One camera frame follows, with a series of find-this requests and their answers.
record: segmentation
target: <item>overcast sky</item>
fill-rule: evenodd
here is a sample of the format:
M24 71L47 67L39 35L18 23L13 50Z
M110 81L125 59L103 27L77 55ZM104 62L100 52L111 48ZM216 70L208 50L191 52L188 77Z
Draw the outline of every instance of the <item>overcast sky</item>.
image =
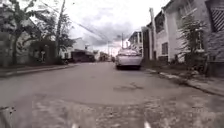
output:
M48 4L60 7L63 0L54 4L54 0L48 0ZM66 0L66 11L74 26L71 29L72 38L82 37L95 49L107 52L107 40L114 47L115 53L121 46L121 38L118 35L124 33L128 38L132 32L140 30L150 22L149 8L152 7L157 14L161 7L169 0ZM99 36L91 34L77 24L81 24Z

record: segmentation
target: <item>asphalt road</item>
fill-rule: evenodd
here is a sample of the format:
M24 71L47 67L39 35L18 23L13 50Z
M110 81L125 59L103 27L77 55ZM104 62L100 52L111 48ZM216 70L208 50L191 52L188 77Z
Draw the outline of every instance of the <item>asphalt road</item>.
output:
M221 128L224 99L113 63L0 80L0 106L16 128Z

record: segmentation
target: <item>car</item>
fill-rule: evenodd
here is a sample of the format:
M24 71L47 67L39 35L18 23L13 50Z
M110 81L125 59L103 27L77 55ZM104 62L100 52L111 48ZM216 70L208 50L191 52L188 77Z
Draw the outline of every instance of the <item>car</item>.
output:
M142 59L142 55L135 50L121 49L116 56L115 65L117 69L120 69L121 67L135 67L140 69Z

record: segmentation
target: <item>vegetation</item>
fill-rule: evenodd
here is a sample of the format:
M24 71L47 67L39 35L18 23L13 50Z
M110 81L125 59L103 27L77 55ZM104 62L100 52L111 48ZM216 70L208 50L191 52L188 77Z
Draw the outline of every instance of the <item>vegetation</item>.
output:
M39 8L38 10L33 10L32 7L34 7L36 0L29 0L29 3L25 8L20 7L19 0L9 0L9 2L10 3L7 5L4 4L0 10L1 35L9 35L0 37L2 38L0 40L5 42L4 47L7 46L7 50L4 50L6 53L3 55L5 57L3 62L6 62L6 64L3 63L3 65L8 65L6 60L8 59L7 57L9 57L9 49L12 49L12 56L10 56L12 57L12 63L14 65L17 64L17 56L22 53L20 51L28 50L24 48L27 42L30 41L34 43L45 42L40 43L40 45L32 45L31 49L36 50L43 49L42 47L45 46L42 45L50 44L51 51L48 52L55 52L57 46L58 49L66 50L67 47L71 47L74 43L68 35L71 27L71 21L68 15L62 13L60 16L60 23L57 23L57 14L55 10L49 12L46 6L41 7L41 9ZM35 24L30 19L33 17L36 18Z
M47 10L34 11L30 8L34 6L36 0L31 0L27 7L22 9L18 0L9 0L10 5L3 5L3 14L0 17L1 32L9 33L13 35L12 43L12 61L13 64L17 64L17 45L18 40L24 32L30 35L28 40L37 39L37 30L35 25L26 24L31 17L36 17L39 20L47 22L44 14L49 13Z
M203 28L202 22L194 19L189 15L183 19L180 37L184 43L182 44L181 53L185 57L185 61L189 68L199 69L204 63L203 52L199 49L203 48Z

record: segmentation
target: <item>sky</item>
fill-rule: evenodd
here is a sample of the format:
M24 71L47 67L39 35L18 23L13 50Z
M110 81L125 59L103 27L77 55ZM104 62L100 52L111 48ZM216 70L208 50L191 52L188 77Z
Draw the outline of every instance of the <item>sky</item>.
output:
M47 2L55 9L60 9L63 2L38 1L40 5ZM73 26L70 37L81 37L93 49L104 52L108 52L109 42L109 51L115 55L121 48L122 33L128 39L134 31L150 22L149 8L153 8L157 14L168 2L169 0L66 0L65 13L70 16Z

